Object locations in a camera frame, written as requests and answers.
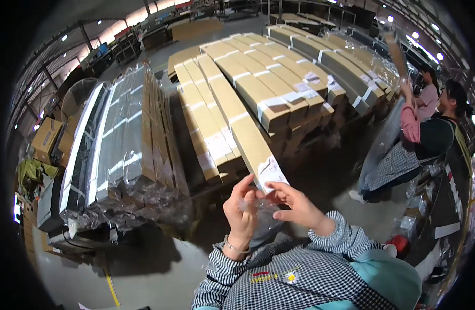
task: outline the daisy embroidery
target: daisy embroidery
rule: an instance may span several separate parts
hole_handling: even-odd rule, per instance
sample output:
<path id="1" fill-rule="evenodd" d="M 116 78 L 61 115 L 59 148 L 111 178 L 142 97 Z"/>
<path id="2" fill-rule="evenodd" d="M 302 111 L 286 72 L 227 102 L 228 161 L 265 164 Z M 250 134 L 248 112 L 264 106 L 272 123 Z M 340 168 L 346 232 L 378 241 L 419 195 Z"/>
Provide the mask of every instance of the daisy embroidery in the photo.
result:
<path id="1" fill-rule="evenodd" d="M 296 271 L 290 271 L 285 275 L 288 284 L 295 284 L 298 281 Z"/>

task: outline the hand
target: hand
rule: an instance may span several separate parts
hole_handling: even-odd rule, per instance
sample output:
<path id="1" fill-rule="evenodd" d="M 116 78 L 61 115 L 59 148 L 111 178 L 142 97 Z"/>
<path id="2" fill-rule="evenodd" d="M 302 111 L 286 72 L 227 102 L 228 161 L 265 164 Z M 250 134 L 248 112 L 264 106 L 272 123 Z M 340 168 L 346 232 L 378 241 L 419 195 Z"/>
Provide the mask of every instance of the hand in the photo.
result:
<path id="1" fill-rule="evenodd" d="M 255 187 L 248 186 L 253 182 L 255 175 L 252 173 L 237 183 L 230 198 L 223 204 L 223 212 L 230 225 L 230 233 L 227 241 L 239 251 L 246 251 L 256 228 L 256 198 L 265 198 L 265 195 Z M 245 211 L 239 207 L 241 200 L 246 204 Z M 224 246 L 223 254 L 230 259 L 239 260 L 244 255 L 232 251 Z"/>
<path id="2" fill-rule="evenodd" d="M 274 219 L 294 222 L 312 229 L 319 236 L 328 236 L 334 232 L 335 221 L 327 218 L 299 190 L 280 182 L 267 182 L 265 186 L 274 189 L 267 195 L 267 199 L 275 204 L 286 204 L 290 208 L 290 210 L 276 211 Z"/>
<path id="3" fill-rule="evenodd" d="M 413 91 L 411 90 L 411 82 L 409 79 L 407 79 L 406 82 L 403 82 L 403 79 L 400 79 L 399 86 L 401 88 L 401 93 L 406 97 L 406 99 L 413 97 Z"/>

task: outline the woman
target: woman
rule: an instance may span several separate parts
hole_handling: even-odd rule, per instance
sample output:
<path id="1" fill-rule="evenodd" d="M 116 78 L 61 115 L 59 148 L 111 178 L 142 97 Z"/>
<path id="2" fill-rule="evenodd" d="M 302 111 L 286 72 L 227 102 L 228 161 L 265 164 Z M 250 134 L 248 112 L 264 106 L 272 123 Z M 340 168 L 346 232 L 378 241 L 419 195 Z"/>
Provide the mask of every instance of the woman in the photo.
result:
<path id="1" fill-rule="evenodd" d="M 435 108 L 439 102 L 439 84 L 437 74 L 429 65 L 423 64 L 420 67 L 423 82 L 426 84 L 420 96 L 415 98 L 418 106 L 417 116 L 419 120 L 425 120 L 435 113 Z"/>
<path id="2" fill-rule="evenodd" d="M 446 82 L 446 88 L 439 100 L 442 113 L 421 121 L 419 108 L 412 103 L 411 85 L 401 84 L 406 103 L 401 110 L 401 127 L 404 137 L 378 164 L 375 171 L 367 175 L 368 189 L 352 190 L 354 200 L 366 203 L 379 193 L 396 185 L 409 182 L 416 177 L 423 165 L 445 154 L 451 147 L 456 130 L 456 119 L 466 114 L 471 116 L 473 108 L 466 103 L 463 86 L 453 80 Z"/>
<path id="3" fill-rule="evenodd" d="M 273 191 L 265 197 L 248 186 L 253 177 L 241 180 L 223 205 L 230 233 L 214 245 L 191 309 L 414 309 L 421 280 L 413 267 L 381 250 L 337 211 L 324 215 L 285 183 L 267 182 Z M 255 198 L 288 205 L 274 219 L 308 228 L 308 243 L 280 232 L 250 254 Z M 241 211 L 241 200 L 248 211 Z"/>

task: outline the dark hair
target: dark hair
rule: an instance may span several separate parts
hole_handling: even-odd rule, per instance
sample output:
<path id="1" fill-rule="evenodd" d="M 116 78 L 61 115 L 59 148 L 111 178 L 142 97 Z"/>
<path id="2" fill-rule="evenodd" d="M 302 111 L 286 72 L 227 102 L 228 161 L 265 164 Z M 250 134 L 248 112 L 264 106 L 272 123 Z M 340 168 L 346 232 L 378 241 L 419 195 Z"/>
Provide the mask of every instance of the dark hair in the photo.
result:
<path id="1" fill-rule="evenodd" d="M 466 114 L 471 117 L 473 108 L 466 102 L 466 91 L 457 81 L 447 80 L 445 89 L 448 98 L 456 100 L 456 116 L 459 118 Z"/>
<path id="2" fill-rule="evenodd" d="M 420 65 L 420 71 L 430 73 L 430 77 L 432 78 L 432 84 L 434 84 L 435 89 L 437 90 L 437 96 L 440 96 L 441 94 L 439 93 L 439 83 L 437 83 L 437 73 L 435 72 L 435 70 L 430 65 L 422 64 Z"/>

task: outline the silver bracelet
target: silver bracelet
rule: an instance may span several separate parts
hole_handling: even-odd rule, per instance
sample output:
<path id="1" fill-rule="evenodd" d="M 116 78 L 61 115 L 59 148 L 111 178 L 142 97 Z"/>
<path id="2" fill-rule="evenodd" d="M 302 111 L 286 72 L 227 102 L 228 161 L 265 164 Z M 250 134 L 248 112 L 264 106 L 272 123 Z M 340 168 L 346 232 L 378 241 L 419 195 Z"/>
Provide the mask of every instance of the silver bracelet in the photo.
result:
<path id="1" fill-rule="evenodd" d="M 225 244 L 229 247 L 229 249 L 232 249 L 238 253 L 241 253 L 241 254 L 246 254 L 246 253 L 249 253 L 251 251 L 251 249 L 248 247 L 248 249 L 246 251 L 240 251 L 238 249 L 236 249 L 235 247 L 233 247 L 229 241 L 227 241 L 227 238 L 229 237 L 229 235 L 225 235 L 225 237 L 223 238 L 223 242 L 225 242 Z"/>

